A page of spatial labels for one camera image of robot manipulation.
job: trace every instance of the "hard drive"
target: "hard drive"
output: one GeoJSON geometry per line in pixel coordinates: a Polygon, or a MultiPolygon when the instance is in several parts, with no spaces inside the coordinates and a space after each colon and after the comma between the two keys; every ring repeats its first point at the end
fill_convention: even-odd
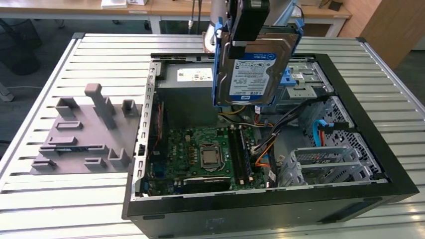
{"type": "Polygon", "coordinates": [[[250,42],[242,59],[228,58],[230,33],[222,34],[215,105],[268,105],[299,39],[295,28],[267,27],[250,42]]]}

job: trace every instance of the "slatted metal table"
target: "slatted metal table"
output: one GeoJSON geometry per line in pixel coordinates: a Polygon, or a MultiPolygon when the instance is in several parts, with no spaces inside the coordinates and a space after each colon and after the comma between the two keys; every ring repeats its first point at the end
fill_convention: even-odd
{"type": "MultiPolygon", "coordinates": [[[[100,83],[114,104],[123,99],[143,104],[154,52],[203,52],[203,38],[86,34],[71,40],[0,161],[0,238],[146,238],[122,220],[127,173],[33,176],[29,172],[58,116],[58,98],[75,97],[79,104],[89,103],[85,87],[100,83]]],[[[367,43],[306,37],[298,52],[330,54],[422,193],[346,223],[214,236],[425,238],[424,106],[367,43]]]]}

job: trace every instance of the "black mesh trash bin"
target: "black mesh trash bin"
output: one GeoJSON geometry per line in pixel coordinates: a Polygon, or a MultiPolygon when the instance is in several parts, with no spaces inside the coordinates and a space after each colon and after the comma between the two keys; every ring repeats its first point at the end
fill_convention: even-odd
{"type": "Polygon", "coordinates": [[[33,47],[22,34],[0,19],[0,61],[17,75],[29,75],[41,68],[33,47]]]}
{"type": "Polygon", "coordinates": [[[31,19],[3,18],[3,20],[11,26],[13,30],[21,35],[27,47],[37,49],[42,46],[42,39],[31,19]]]}

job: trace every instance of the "green motherboard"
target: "green motherboard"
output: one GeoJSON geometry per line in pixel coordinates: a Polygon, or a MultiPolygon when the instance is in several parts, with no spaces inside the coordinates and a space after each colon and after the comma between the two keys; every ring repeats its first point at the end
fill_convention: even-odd
{"type": "MultiPolygon", "coordinates": [[[[187,128],[170,131],[167,146],[167,162],[154,165],[156,182],[156,195],[179,194],[176,188],[180,179],[202,177],[228,177],[231,187],[228,190],[264,188],[263,169],[258,168],[250,172],[250,180],[242,182],[235,171],[235,160],[232,156],[232,142],[230,141],[227,127],[222,128],[187,128]]],[[[255,145],[252,128],[242,130],[244,144],[250,149],[255,145]]]]}

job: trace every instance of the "motherboard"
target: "motherboard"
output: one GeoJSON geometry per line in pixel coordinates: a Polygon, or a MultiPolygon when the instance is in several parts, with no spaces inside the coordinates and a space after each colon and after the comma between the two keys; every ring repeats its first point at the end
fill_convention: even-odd
{"type": "Polygon", "coordinates": [[[167,161],[155,162],[154,195],[264,188],[262,168],[251,167],[250,127],[170,130],[167,161]]]}

